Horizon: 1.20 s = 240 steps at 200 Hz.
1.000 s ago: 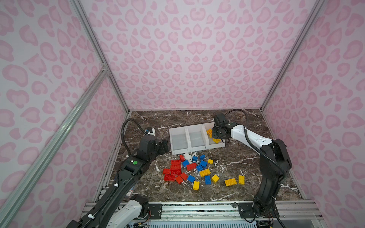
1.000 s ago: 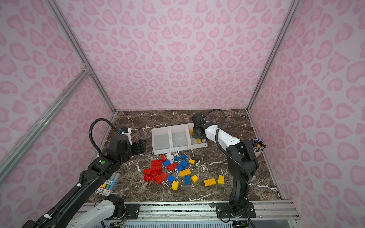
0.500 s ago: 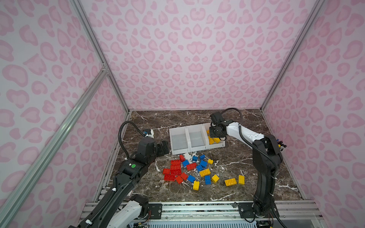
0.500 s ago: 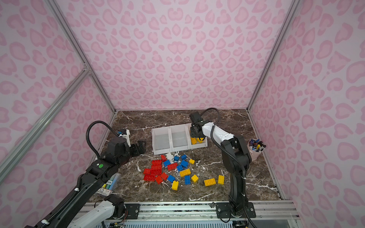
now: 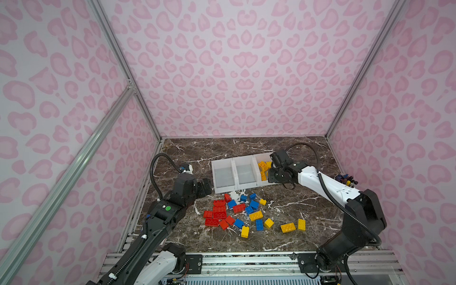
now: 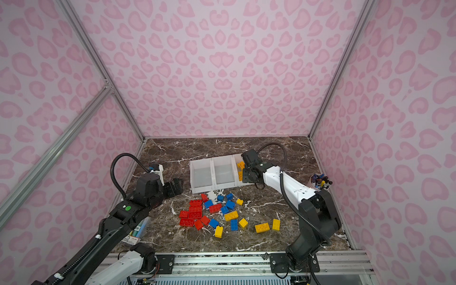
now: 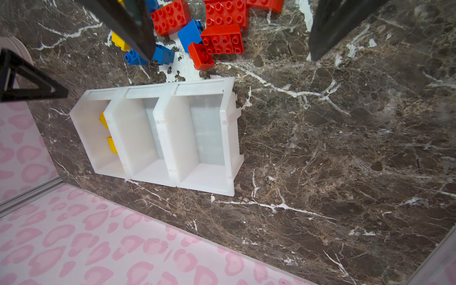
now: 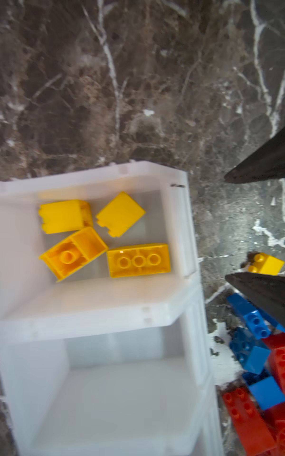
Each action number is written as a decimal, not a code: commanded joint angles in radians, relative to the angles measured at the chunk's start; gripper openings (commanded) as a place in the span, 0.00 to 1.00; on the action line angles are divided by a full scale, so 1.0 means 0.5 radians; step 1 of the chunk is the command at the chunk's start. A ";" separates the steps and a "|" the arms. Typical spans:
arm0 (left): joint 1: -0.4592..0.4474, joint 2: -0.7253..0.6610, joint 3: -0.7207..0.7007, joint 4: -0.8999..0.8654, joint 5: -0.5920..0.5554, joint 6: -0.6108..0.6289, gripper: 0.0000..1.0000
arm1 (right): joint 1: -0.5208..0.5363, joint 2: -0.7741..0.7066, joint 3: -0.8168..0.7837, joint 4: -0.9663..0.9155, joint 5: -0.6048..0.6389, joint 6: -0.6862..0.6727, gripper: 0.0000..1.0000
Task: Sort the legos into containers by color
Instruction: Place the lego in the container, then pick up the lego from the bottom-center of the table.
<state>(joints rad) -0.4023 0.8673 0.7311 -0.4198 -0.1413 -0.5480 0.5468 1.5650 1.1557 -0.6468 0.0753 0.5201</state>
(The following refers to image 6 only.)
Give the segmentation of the white three-compartment plastic bin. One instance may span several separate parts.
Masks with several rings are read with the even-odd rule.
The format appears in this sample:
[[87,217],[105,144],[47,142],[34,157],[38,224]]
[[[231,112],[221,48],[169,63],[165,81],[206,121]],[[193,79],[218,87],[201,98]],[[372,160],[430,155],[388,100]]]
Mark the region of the white three-compartment plastic bin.
[[193,194],[247,186],[239,174],[241,154],[190,161],[190,185]]

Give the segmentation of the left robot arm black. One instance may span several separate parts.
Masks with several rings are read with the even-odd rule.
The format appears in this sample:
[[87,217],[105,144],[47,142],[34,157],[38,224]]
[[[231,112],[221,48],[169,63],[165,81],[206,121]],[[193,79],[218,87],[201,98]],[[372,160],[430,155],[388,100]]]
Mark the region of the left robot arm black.
[[[123,157],[132,158],[145,171],[138,178],[136,188],[130,194],[126,194],[115,176],[115,166]],[[110,269],[103,273],[94,273],[111,250],[148,217],[150,211],[160,206],[164,200],[182,193],[183,180],[175,178],[164,183],[162,165],[155,163],[145,167],[130,153],[121,153],[114,158],[110,166],[110,177],[123,200],[114,207],[107,218],[99,222],[96,234],[88,243],[54,275],[45,280],[46,285],[115,285],[138,271],[158,272],[159,262],[154,249],[139,243]]]

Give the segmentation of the yellow lego brick long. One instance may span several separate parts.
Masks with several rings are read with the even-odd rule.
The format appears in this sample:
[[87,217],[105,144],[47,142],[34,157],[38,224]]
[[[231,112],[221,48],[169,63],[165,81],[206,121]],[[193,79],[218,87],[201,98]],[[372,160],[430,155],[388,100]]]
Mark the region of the yellow lego brick long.
[[270,226],[268,223],[261,223],[261,224],[255,225],[256,233],[264,233],[264,232],[268,232],[269,230],[270,230]]

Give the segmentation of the yellow lego brick small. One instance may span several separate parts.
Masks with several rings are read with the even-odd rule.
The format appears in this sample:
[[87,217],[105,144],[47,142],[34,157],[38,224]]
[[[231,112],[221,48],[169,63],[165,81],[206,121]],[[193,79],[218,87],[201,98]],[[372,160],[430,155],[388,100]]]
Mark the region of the yellow lego brick small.
[[241,219],[241,220],[239,221],[239,225],[240,225],[240,227],[241,227],[242,229],[244,229],[244,228],[247,227],[248,222],[247,222],[247,220],[246,220],[245,218],[243,218],[243,219]]

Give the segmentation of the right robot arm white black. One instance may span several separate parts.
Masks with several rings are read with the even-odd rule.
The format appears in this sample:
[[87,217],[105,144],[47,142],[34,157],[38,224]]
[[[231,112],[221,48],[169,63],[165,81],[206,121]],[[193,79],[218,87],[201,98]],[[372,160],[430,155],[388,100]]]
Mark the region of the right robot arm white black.
[[[260,153],[269,146],[278,146],[283,152],[283,163],[276,165],[262,159]],[[342,228],[332,195],[327,190],[315,190],[300,183],[285,172],[288,155],[285,147],[270,142],[259,150],[250,149],[241,154],[245,164],[242,182],[260,184],[278,191],[285,203],[298,216],[299,236],[285,250],[284,266],[291,271],[314,268],[315,255],[331,246],[331,237]]]

